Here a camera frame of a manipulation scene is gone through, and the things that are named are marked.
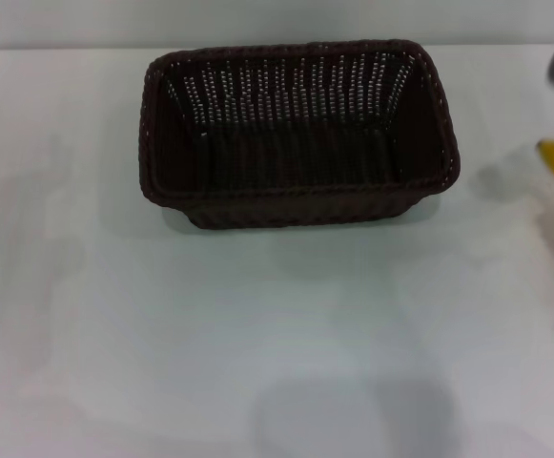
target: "white backdrop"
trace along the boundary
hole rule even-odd
[[[0,48],[554,42],[554,0],[0,0]]]

